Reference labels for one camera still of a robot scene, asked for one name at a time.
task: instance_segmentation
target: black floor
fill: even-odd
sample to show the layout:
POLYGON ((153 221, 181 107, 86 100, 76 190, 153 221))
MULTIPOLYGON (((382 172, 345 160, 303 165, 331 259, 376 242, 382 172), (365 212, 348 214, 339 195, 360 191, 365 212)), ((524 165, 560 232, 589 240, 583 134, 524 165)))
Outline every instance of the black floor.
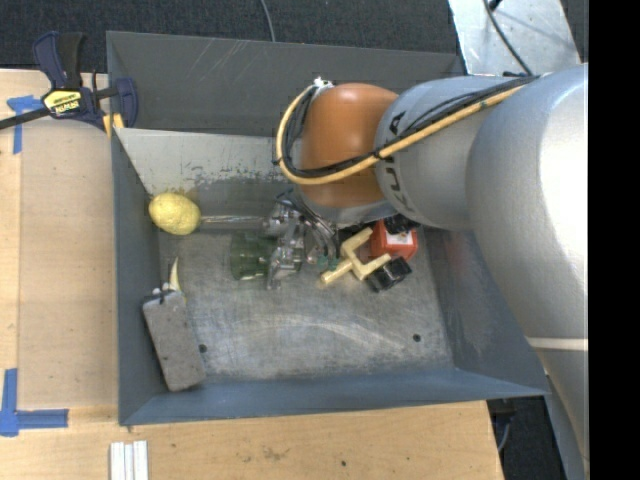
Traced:
MULTIPOLYGON (((447 0, 265 1, 278 41, 458 51, 447 0)), ((561 1, 586 62, 589 0, 561 1)), ((270 39, 258 0, 0 0, 0 67, 33 67, 32 42, 49 30, 84 32, 80 67, 98 72, 106 71, 107 30, 270 39)), ((507 480, 564 480, 542 399, 514 406, 502 454, 507 480)))

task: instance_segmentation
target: yellow ball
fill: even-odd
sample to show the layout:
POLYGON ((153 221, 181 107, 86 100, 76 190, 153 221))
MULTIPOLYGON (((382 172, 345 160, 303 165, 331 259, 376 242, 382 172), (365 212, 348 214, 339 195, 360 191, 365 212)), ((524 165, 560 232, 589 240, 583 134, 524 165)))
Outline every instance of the yellow ball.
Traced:
POLYGON ((165 192, 149 203, 151 220, 173 235, 188 235, 200 224, 200 208, 181 194, 165 192))

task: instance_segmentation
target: red object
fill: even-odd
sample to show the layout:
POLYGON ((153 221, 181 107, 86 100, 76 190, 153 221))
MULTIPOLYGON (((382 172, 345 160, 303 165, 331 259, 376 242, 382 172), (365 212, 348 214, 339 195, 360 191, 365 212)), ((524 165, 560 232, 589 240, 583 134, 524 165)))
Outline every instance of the red object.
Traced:
POLYGON ((369 240, 372 258, 389 253, 392 258, 402 256, 409 261, 418 250, 418 233, 415 229, 408 233, 392 235, 384 227, 384 223, 381 220, 376 222, 369 240))

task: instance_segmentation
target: gray sponge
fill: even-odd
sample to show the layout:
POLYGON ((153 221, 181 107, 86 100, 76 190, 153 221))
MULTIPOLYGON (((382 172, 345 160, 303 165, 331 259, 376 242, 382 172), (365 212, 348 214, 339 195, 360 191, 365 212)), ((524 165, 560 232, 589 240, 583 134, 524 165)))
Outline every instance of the gray sponge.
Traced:
POLYGON ((202 382, 204 363, 182 293, 169 292, 150 300, 142 311, 169 390, 181 391, 202 382))

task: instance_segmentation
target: blue tape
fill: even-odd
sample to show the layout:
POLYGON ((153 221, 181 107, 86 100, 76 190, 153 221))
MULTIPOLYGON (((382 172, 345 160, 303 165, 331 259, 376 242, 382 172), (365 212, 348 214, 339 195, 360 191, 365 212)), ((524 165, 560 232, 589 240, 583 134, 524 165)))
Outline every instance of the blue tape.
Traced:
POLYGON ((18 370, 12 368, 4 372, 2 390, 2 410, 0 410, 0 436, 16 437, 20 430, 35 428, 66 428, 68 409, 47 411, 16 410, 18 392, 18 370))
MULTIPOLYGON (((32 110, 38 110, 42 108, 42 102, 34 98, 33 96, 20 96, 18 98, 9 98, 7 105, 13 110, 16 115, 23 112, 30 112, 32 110)), ((13 154, 16 155, 22 151, 22 125, 16 125, 13 132, 13 154)))

